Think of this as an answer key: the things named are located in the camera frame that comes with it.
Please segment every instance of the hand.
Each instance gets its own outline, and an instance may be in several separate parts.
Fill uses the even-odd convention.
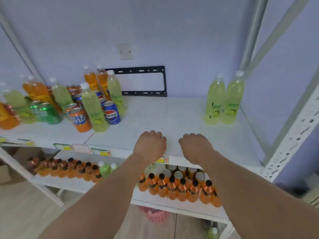
[[[201,161],[206,159],[205,155],[214,151],[211,143],[201,134],[184,134],[178,142],[181,145],[184,157],[192,164],[201,165]]]
[[[143,132],[136,142],[133,154],[139,155],[147,165],[155,163],[166,151],[166,137],[161,132]]]

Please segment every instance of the wall socket plate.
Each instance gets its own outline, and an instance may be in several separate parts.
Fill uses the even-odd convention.
[[[129,44],[118,44],[116,47],[121,60],[133,59],[133,54]]]

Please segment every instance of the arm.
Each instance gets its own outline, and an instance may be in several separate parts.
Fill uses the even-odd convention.
[[[179,140],[184,156],[200,165],[245,239],[318,238],[319,211],[215,151],[201,134]]]
[[[161,132],[144,132],[133,154],[55,219],[39,238],[113,238],[124,220],[139,176],[165,151],[166,137]]]

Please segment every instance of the forearm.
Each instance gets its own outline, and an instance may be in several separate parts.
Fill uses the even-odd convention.
[[[124,220],[139,175],[146,166],[137,155],[131,155],[51,223],[40,238],[113,238]]]
[[[216,151],[201,155],[229,219],[242,238],[315,238],[319,212]]]

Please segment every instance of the black metal bracket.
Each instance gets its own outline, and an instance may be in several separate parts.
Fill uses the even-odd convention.
[[[137,91],[122,91],[123,96],[164,96],[167,97],[166,91],[166,76],[165,66],[146,66],[146,67],[132,67],[132,68],[112,68],[105,69],[114,70],[114,74],[140,74],[140,73],[162,73],[164,79],[164,90],[137,90]]]

